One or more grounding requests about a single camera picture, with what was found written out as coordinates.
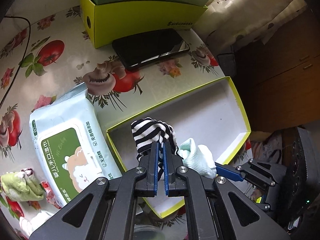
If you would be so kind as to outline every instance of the green label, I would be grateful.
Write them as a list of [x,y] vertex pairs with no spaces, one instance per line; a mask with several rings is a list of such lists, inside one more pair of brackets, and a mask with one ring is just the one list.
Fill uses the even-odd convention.
[[32,120],[32,129],[33,129],[34,136],[37,136],[38,132],[37,132],[37,127],[36,127],[36,121],[35,120]]
[[92,179],[75,129],[69,128],[43,140],[41,147],[50,173],[67,203],[95,179]]

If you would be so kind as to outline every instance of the blue gripper pad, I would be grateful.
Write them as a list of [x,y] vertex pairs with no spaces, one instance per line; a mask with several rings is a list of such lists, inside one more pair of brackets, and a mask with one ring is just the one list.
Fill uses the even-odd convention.
[[157,195],[158,191],[158,162],[159,162],[159,153],[160,153],[160,143],[157,143],[156,146],[156,158],[155,158],[155,171],[154,171],[154,186],[153,186],[153,192],[155,196]]
[[167,165],[167,153],[165,150],[165,146],[162,147],[163,149],[163,173],[164,173],[164,191],[166,196],[169,194],[169,172],[168,172],[168,165]]
[[225,177],[227,179],[230,179],[232,181],[243,181],[244,179],[240,176],[240,174],[230,171],[228,169],[225,169],[219,165],[216,165],[217,174],[219,176]]

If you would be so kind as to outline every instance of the open box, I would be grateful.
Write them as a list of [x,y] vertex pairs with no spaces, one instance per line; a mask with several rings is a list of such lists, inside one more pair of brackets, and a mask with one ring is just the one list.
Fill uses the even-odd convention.
[[[231,161],[250,134],[239,94],[231,78],[223,77],[159,103],[108,129],[109,148],[125,171],[138,165],[131,123],[145,117],[172,125],[178,145],[188,138],[193,138],[197,145],[206,145],[213,159],[221,164]],[[145,199],[160,218],[184,205],[183,197],[165,196],[163,184],[159,181],[156,197]]]

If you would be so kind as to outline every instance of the cloth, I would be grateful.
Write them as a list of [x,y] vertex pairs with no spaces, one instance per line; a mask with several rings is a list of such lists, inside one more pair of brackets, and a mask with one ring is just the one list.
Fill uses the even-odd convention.
[[196,145],[193,138],[189,138],[179,146],[178,155],[183,158],[183,165],[197,171],[200,175],[214,179],[217,175],[216,164],[212,153],[205,145]]
[[46,195],[47,195],[47,202],[51,205],[54,205],[57,209],[61,209],[63,207],[62,204],[58,204],[57,198],[53,193],[52,188],[50,187],[47,181],[41,182],[42,187],[44,188]]
[[274,132],[263,142],[251,141],[251,145],[254,159],[282,163],[282,136],[280,132]]
[[44,190],[32,168],[4,174],[0,182],[4,193],[12,201],[38,201],[44,198]]
[[214,55],[235,43],[268,40],[282,24],[306,7],[304,0],[209,0],[208,9],[192,27]]
[[20,228],[26,233],[29,237],[35,230],[37,230],[41,225],[44,224],[50,217],[54,214],[41,210],[33,219],[30,221],[25,219],[24,217],[20,217],[19,225]]
[[134,121],[131,124],[133,138],[137,146],[137,160],[150,152],[152,142],[161,143],[158,163],[158,180],[163,180],[163,143],[169,141],[171,153],[178,153],[176,134],[171,125],[165,122],[151,119],[150,117]]

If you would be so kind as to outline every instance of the phone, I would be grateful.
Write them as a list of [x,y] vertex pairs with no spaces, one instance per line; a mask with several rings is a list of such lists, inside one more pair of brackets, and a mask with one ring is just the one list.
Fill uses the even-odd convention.
[[112,47],[128,70],[188,52],[189,45],[173,29],[157,30],[123,37]]

